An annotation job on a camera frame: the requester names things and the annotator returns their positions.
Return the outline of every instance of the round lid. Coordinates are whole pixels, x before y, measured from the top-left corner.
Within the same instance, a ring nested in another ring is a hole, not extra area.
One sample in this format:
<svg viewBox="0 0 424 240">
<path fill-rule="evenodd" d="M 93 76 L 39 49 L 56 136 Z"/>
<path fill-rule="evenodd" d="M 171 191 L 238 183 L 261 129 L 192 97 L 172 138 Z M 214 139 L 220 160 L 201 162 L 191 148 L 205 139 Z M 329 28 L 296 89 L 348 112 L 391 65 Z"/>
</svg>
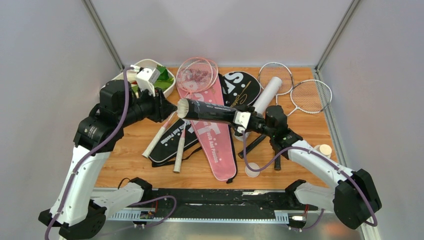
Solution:
<svg viewBox="0 0 424 240">
<path fill-rule="evenodd" d="M 327 145 L 327 144 L 322 144 L 321 146 L 319 146 L 319 152 L 324 154 L 325 156 L 331 155 L 331 153 L 333 152 L 331 146 Z"/>
<path fill-rule="evenodd" d="M 254 163 L 254 162 L 250 162 L 249 163 L 249 167 L 252 168 L 252 169 L 255 169 L 255 170 L 256 169 L 259 169 L 259 166 L 256 163 Z M 259 176 L 259 173 L 260 173 L 259 171 L 252 171 L 252 170 L 250 170 L 248 168 L 248 166 L 245 166 L 244 167 L 244 171 L 251 178 L 256 178 L 257 176 Z"/>
</svg>

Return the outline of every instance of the green vegetable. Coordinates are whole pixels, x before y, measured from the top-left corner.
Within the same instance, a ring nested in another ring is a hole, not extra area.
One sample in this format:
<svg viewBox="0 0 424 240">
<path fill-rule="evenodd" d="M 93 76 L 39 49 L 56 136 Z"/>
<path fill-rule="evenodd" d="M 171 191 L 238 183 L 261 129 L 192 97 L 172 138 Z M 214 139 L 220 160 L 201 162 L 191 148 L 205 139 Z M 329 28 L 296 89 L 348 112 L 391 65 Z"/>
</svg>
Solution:
<svg viewBox="0 0 424 240">
<path fill-rule="evenodd" d="M 157 70 L 159 70 L 160 75 L 157 78 L 156 82 L 153 84 L 155 88 L 161 88 L 163 91 L 168 89 L 174 82 L 174 78 L 168 75 L 167 68 L 161 65 L 157 65 Z"/>
<path fill-rule="evenodd" d="M 157 87 L 157 88 L 161 88 L 162 90 L 167 90 L 169 87 L 171 87 L 172 83 L 174 81 L 174 78 L 171 77 L 170 79 L 166 80 L 166 81 L 159 81 L 157 80 L 153 86 Z"/>
<path fill-rule="evenodd" d="M 134 93 L 136 93 L 139 90 L 139 86 L 138 85 L 132 86 L 131 88 L 134 91 Z"/>
</svg>

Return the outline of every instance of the white bowl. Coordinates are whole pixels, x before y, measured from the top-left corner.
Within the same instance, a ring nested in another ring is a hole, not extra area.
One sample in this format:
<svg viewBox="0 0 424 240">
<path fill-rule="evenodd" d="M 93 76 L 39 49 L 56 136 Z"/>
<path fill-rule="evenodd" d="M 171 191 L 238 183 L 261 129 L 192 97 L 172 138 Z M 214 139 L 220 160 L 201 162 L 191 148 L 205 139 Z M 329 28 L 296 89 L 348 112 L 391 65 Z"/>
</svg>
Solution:
<svg viewBox="0 0 424 240">
<path fill-rule="evenodd" d="M 142 67 L 142 68 L 149 68 L 149 69 L 155 69 L 157 65 L 163 66 L 159 62 L 152 60 L 152 59 L 143 59 L 143 60 L 137 62 L 134 65 Z M 172 85 L 170 87 L 168 87 L 168 89 L 166 89 L 163 92 L 163 94 L 165 95 L 165 98 L 167 98 L 173 92 L 173 90 L 175 88 L 175 82 L 176 82 L 175 76 L 172 74 L 172 72 L 169 71 L 168 69 L 166 69 L 166 70 L 168 71 L 168 75 L 173 78 L 173 82 L 172 82 Z M 127 74 L 126 74 L 129 82 L 135 82 L 136 81 L 136 75 L 137 74 L 134 71 L 128 71 Z M 116 79 L 124 79 L 123 73 L 121 72 L 116 77 L 114 77 L 112 80 L 116 80 Z"/>
</svg>

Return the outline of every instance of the white wall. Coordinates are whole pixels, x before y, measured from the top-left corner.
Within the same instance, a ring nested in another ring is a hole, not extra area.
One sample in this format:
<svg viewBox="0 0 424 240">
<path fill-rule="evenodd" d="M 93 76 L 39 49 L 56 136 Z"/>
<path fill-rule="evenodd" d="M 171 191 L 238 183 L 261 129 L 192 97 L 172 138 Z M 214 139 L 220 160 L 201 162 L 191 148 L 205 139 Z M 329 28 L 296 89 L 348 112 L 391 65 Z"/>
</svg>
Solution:
<svg viewBox="0 0 424 240">
<path fill-rule="evenodd" d="M 424 1 L 364 0 L 322 71 L 348 163 L 369 171 L 384 240 L 423 239 Z"/>
<path fill-rule="evenodd" d="M 92 0 L 124 64 L 315 65 L 351 0 Z"/>
<path fill-rule="evenodd" d="M 78 123 L 117 72 L 81 1 L 2 1 L 0 239 L 44 239 Z"/>
</svg>

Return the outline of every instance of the racket handle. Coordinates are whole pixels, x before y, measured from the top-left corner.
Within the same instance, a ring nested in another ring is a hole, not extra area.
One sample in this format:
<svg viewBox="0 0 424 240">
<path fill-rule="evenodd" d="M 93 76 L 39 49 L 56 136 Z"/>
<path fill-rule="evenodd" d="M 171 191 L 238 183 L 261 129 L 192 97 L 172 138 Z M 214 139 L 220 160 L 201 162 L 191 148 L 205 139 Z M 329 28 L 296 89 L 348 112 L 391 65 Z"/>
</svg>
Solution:
<svg viewBox="0 0 424 240">
<path fill-rule="evenodd" d="M 183 161 L 183 152 L 184 152 L 185 142 L 186 142 L 186 137 L 181 135 L 178 142 L 178 149 L 176 151 L 175 164 L 173 166 L 173 172 L 176 174 L 180 173 L 181 162 Z"/>
<path fill-rule="evenodd" d="M 150 153 L 153 151 L 156 144 L 158 144 L 159 140 L 161 140 L 161 137 L 165 133 L 166 130 L 167 130 L 166 126 L 160 127 L 159 131 L 157 131 L 157 133 L 156 133 L 156 136 L 154 136 L 154 138 L 151 140 L 151 142 L 147 146 L 146 150 L 144 150 L 144 152 L 142 154 L 143 157 L 145 157 L 145 158 L 149 157 Z"/>
<path fill-rule="evenodd" d="M 248 154 L 250 151 L 252 151 L 258 144 L 260 144 L 265 138 L 267 137 L 267 135 L 262 134 L 260 136 L 258 136 L 255 140 L 253 140 L 247 147 L 246 147 L 246 154 Z M 245 158 L 245 156 L 243 155 L 243 151 L 238 153 L 238 156 L 242 159 Z"/>
<path fill-rule="evenodd" d="M 274 170 L 280 171 L 281 170 L 281 156 L 278 156 L 274 161 Z"/>
</svg>

